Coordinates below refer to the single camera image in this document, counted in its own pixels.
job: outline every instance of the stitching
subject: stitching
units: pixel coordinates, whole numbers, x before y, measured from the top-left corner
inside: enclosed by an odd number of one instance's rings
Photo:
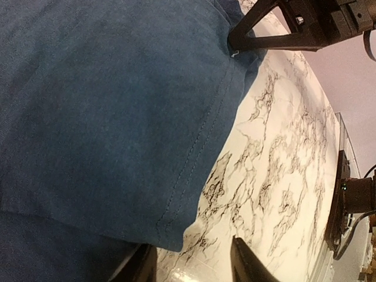
[[[217,94],[216,94],[216,95],[214,96],[214,98],[213,98],[213,103],[211,104],[211,106],[210,106],[210,108],[209,108],[209,111],[208,111],[208,113],[206,114],[206,119],[205,119],[205,121],[203,122],[203,124],[202,124],[202,126],[201,126],[201,128],[200,128],[200,130],[199,130],[199,132],[198,132],[198,134],[197,134],[196,140],[194,141],[194,143],[192,144],[192,146],[191,146],[191,148],[190,148],[190,150],[189,150],[189,153],[188,153],[188,156],[187,156],[186,161],[185,161],[185,163],[184,163],[184,166],[183,166],[182,170],[180,171],[179,176],[178,176],[178,178],[177,178],[177,180],[176,180],[176,182],[175,182],[175,184],[174,184],[174,186],[173,186],[173,188],[172,188],[172,193],[171,193],[170,199],[169,199],[169,201],[168,201],[168,203],[167,203],[167,207],[166,207],[165,211],[163,212],[163,214],[161,215],[161,217],[158,219],[158,221],[157,221],[156,224],[155,224],[155,228],[156,228],[157,236],[158,236],[158,244],[160,244],[161,239],[162,239],[161,234],[160,234],[160,230],[159,230],[160,222],[163,220],[163,218],[165,217],[166,213],[167,213],[167,212],[169,211],[169,209],[170,209],[171,202],[172,202],[172,200],[173,200],[173,198],[174,198],[174,194],[175,194],[176,186],[177,186],[177,184],[178,184],[178,182],[179,182],[179,180],[180,180],[180,178],[181,178],[183,172],[185,171],[185,168],[186,168],[186,166],[187,166],[187,164],[188,164],[188,161],[189,161],[189,157],[190,157],[190,155],[192,154],[192,151],[193,151],[194,147],[196,146],[197,142],[198,142],[199,139],[200,139],[200,136],[201,136],[202,130],[203,130],[203,128],[205,127],[205,124],[206,124],[206,122],[207,122],[207,120],[208,120],[208,118],[209,118],[209,116],[210,116],[210,113],[212,112],[212,108],[213,108],[213,105],[214,105],[214,101],[215,101],[215,99],[216,99],[216,98],[218,97],[218,95],[219,95],[219,89],[220,89],[220,87],[221,87],[221,85],[222,85],[222,83],[223,83],[223,81],[224,81],[224,79],[225,79],[225,77],[226,77],[226,75],[227,75],[229,69],[230,69],[230,66],[227,68],[226,73],[224,74],[224,76],[222,77],[222,80],[220,81],[220,83],[219,83],[219,85],[218,85],[218,88],[217,88]]]
[[[230,84],[232,83],[233,79],[234,79],[234,72],[232,73],[230,83],[227,85],[227,88],[226,88],[225,92],[227,92],[227,90],[229,89],[229,86],[230,86]],[[222,98],[222,100],[221,100],[221,102],[220,102],[220,104],[219,104],[219,109],[218,109],[218,112],[217,112],[216,117],[214,118],[213,124],[211,125],[211,128],[210,128],[210,130],[209,130],[208,137],[206,137],[206,140],[205,140],[205,142],[204,142],[202,148],[200,149],[200,152],[197,154],[196,160],[194,161],[194,165],[193,165],[193,167],[192,167],[192,170],[190,171],[189,177],[188,177],[187,182],[186,182],[186,186],[187,186],[187,185],[189,184],[189,182],[191,181],[191,179],[192,179],[192,174],[193,174],[194,169],[196,168],[196,165],[197,165],[197,161],[198,161],[198,159],[199,159],[199,156],[201,155],[202,151],[204,150],[206,143],[207,143],[207,142],[209,141],[209,139],[210,139],[210,135],[211,135],[211,133],[212,133],[212,131],[213,131],[213,128],[214,128],[214,126],[215,126],[215,124],[216,124],[216,121],[217,121],[218,116],[219,116],[219,113],[220,113],[220,109],[222,108],[222,105],[223,105],[223,99],[224,99],[224,96],[223,96],[223,98]],[[183,205],[182,205],[182,198],[183,198],[183,196],[184,196],[186,190],[187,190],[187,189],[185,188],[185,189],[182,191],[181,195],[180,195],[180,201],[179,201],[180,204],[179,204],[179,208],[178,208],[177,212],[175,213],[174,218],[172,218],[171,221],[168,222],[166,228],[164,229],[164,232],[166,232],[166,233],[167,233],[168,228],[171,226],[171,224],[176,220],[177,215],[179,214],[179,211],[182,209],[182,206],[183,206]]]

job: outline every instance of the folded garment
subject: folded garment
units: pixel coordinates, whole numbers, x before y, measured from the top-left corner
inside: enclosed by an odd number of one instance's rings
[[[235,0],[1,1],[0,211],[181,250],[264,57],[231,56],[241,17]]]

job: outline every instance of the marble surface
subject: marble surface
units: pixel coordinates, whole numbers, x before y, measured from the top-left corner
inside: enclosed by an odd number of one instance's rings
[[[252,3],[241,5],[246,12]],[[255,32],[286,30],[271,14]],[[182,252],[159,250],[157,281],[232,281],[233,236],[281,282],[308,281],[330,211],[339,135],[303,55],[269,51],[207,179]]]

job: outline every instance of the white marble tabletop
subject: white marble tabletop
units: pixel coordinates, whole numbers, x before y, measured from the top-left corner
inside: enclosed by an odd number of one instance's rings
[[[247,12],[252,3],[241,5]],[[268,15],[255,32],[286,30]],[[269,51],[207,180],[182,252],[159,250],[157,282],[232,281],[233,236],[281,282],[308,281],[330,211],[339,135],[304,56]]]

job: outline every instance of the screw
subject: screw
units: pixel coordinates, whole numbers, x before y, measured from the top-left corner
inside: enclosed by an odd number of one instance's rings
[[[295,19],[298,25],[302,25],[304,23],[304,19],[302,16],[297,16]]]

